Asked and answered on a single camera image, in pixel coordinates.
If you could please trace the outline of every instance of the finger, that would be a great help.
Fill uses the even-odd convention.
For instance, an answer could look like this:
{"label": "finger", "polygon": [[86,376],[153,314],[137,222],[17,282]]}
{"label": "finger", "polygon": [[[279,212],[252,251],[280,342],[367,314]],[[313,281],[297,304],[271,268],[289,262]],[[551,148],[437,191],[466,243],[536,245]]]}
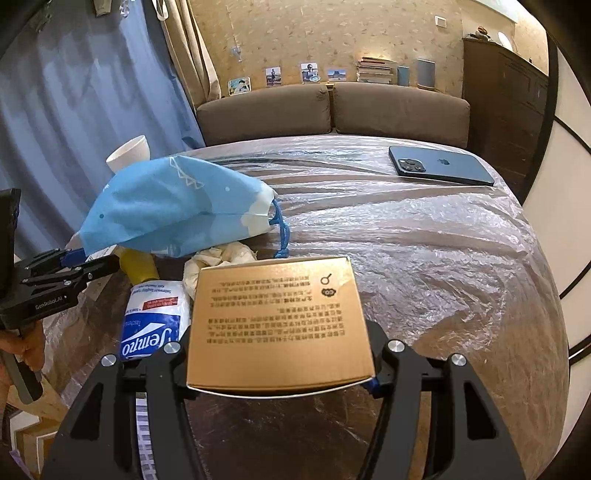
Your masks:
{"label": "finger", "polygon": [[6,408],[6,403],[8,401],[8,389],[11,384],[12,381],[6,372],[4,365],[0,362],[0,421],[3,420],[4,409]]}
{"label": "finger", "polygon": [[10,375],[8,375],[2,362],[0,362],[0,390],[3,387],[8,388],[10,385],[12,385],[12,379],[10,378]]}
{"label": "finger", "polygon": [[35,328],[25,337],[25,344],[27,350],[22,359],[34,372],[41,370],[45,363],[45,334],[41,322],[37,322]]}
{"label": "finger", "polygon": [[43,332],[43,324],[41,322],[35,322],[33,329],[25,336],[24,342],[27,350],[45,348],[45,333]]}
{"label": "finger", "polygon": [[22,355],[26,350],[25,342],[11,332],[0,330],[0,350],[14,355]]}
{"label": "finger", "polygon": [[31,370],[33,370],[34,372],[38,372],[43,368],[43,365],[45,364],[44,353],[45,352],[43,350],[39,349],[27,350],[22,355],[22,359]]}

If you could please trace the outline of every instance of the plastic wrap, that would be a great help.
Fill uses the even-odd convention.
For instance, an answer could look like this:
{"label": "plastic wrap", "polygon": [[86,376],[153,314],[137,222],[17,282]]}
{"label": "plastic wrap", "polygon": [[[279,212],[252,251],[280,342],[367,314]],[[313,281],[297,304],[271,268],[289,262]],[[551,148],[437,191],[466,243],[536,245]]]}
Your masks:
{"label": "plastic wrap", "polygon": [[[291,255],[347,255],[366,317],[391,338],[422,355],[466,354],[508,425],[527,478],[534,479],[556,452],[569,387],[566,332],[548,264],[519,203],[492,168],[485,165],[495,187],[406,180],[388,158],[388,147],[397,144],[462,151],[319,135],[190,154],[275,189],[291,227]],[[277,242],[278,232],[245,241],[258,258],[270,257]],[[180,278],[182,265],[171,268]],[[60,322],[47,319],[46,330],[53,329],[48,349],[57,349],[46,369],[70,362],[63,372],[75,380],[58,371],[50,377],[68,403],[101,354],[113,344],[116,351],[114,324],[120,328],[128,294],[114,275],[92,307],[99,310],[105,296],[103,315],[86,318],[82,309],[80,326],[61,321],[79,332],[72,336],[79,345],[64,339]],[[411,479],[421,478],[426,452],[423,398]],[[358,387],[289,401],[205,395],[187,409],[212,479],[336,480],[359,472],[379,406]]]}

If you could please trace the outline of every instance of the brown sofa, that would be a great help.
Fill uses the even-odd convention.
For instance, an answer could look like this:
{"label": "brown sofa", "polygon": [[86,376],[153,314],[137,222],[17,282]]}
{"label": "brown sofa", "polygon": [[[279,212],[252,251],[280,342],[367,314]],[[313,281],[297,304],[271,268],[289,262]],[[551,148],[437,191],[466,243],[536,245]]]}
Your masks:
{"label": "brown sofa", "polygon": [[427,90],[371,83],[286,85],[222,98],[197,109],[207,146],[327,134],[408,138],[465,148],[470,105]]}

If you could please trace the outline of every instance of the drawstring bag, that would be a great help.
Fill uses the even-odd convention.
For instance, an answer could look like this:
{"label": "drawstring bag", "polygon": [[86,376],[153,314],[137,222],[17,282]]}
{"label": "drawstring bag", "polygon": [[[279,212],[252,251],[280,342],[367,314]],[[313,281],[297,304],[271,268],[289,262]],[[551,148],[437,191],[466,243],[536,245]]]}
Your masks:
{"label": "drawstring bag", "polygon": [[[269,219],[271,206],[274,217]],[[289,227],[275,192],[258,179],[176,155],[117,172],[79,231],[86,255],[111,245],[183,257],[279,225],[276,258],[289,255]]]}

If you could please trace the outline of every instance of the white paper cup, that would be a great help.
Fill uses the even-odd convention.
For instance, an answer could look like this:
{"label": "white paper cup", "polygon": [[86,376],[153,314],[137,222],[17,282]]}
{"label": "white paper cup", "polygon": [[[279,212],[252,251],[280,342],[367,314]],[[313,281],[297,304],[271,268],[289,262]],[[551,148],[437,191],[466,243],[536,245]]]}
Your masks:
{"label": "white paper cup", "polygon": [[147,161],[150,159],[150,147],[145,135],[132,138],[127,143],[115,150],[109,158],[107,165],[113,173],[117,173],[132,163]]}

